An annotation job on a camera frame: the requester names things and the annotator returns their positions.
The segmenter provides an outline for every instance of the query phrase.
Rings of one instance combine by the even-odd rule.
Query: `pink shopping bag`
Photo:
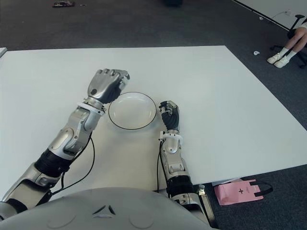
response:
[[[220,205],[232,205],[235,203],[262,200],[265,194],[273,191],[272,186],[269,185],[269,189],[261,192],[258,186],[259,184],[269,185],[264,182],[249,180],[221,184],[214,187],[214,191]]]

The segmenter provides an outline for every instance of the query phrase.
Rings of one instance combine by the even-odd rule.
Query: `white sock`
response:
[[[287,55],[287,58],[290,60],[295,54],[297,54],[297,52],[291,50],[291,52]]]
[[[287,48],[283,48],[279,53],[281,54],[281,56],[285,55],[287,52],[289,51],[289,49]]]

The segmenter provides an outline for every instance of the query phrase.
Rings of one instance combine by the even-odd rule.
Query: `white bowl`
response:
[[[157,113],[154,101],[140,92],[121,94],[109,106],[109,117],[123,129],[139,129],[149,125]]]

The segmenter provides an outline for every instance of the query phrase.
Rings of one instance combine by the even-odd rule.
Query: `pink paper bag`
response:
[[[256,180],[240,181],[228,184],[221,184],[214,187],[215,195],[220,205],[232,205],[235,203],[262,200],[263,196],[255,196],[260,192],[258,185],[250,185],[249,182]]]

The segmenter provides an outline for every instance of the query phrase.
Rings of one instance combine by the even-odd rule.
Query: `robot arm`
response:
[[[50,189],[86,147],[92,131],[105,113],[104,104],[115,100],[129,79],[129,74],[123,70],[97,71],[88,87],[88,98],[78,105],[46,151],[5,194],[0,202],[0,221],[51,198]]]
[[[166,179],[166,191],[172,200],[187,210],[198,210],[205,216],[199,197],[203,193],[203,185],[199,188],[193,186],[186,163],[181,157],[183,138],[179,135],[179,108],[172,101],[162,102],[159,108],[167,129],[160,134],[160,157]]]

